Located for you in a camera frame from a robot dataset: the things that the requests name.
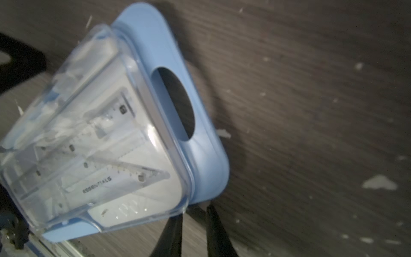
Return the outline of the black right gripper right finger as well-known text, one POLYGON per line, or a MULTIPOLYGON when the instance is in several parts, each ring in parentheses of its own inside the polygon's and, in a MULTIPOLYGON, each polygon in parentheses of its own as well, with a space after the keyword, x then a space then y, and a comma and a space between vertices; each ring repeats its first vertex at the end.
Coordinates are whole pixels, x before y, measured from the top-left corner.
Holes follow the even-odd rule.
POLYGON ((210 204, 207 207, 205 211, 205 220, 208 256, 238 257, 213 204, 210 204))

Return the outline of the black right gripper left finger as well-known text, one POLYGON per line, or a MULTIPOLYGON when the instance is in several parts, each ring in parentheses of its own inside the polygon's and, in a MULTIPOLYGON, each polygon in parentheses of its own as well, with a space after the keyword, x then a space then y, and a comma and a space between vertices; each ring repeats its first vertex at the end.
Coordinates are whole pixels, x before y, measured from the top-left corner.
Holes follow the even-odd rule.
POLYGON ((182 256, 183 215, 170 217, 150 257, 182 256))

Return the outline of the clear straight essentials ruler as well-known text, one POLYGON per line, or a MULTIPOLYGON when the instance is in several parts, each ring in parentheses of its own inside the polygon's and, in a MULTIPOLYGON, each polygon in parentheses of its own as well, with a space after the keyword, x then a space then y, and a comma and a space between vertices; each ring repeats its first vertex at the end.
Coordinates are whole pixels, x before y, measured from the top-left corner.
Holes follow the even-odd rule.
POLYGON ((167 171, 131 164, 94 154, 86 157, 78 149, 36 148, 35 160, 10 185, 21 203, 48 202, 60 211, 119 198, 129 192, 170 178, 167 171))

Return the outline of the blue ruler set case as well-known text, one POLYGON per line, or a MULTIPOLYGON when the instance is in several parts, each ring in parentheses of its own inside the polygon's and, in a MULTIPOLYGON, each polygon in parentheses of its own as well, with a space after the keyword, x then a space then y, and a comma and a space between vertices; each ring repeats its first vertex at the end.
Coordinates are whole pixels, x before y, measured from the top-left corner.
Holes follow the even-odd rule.
POLYGON ((1 183, 28 223, 51 242, 177 216, 225 189, 229 161, 176 40, 151 4, 95 26, 1 141, 1 183), (10 187, 36 148, 167 171, 169 179, 110 201, 58 210, 21 203, 10 187))

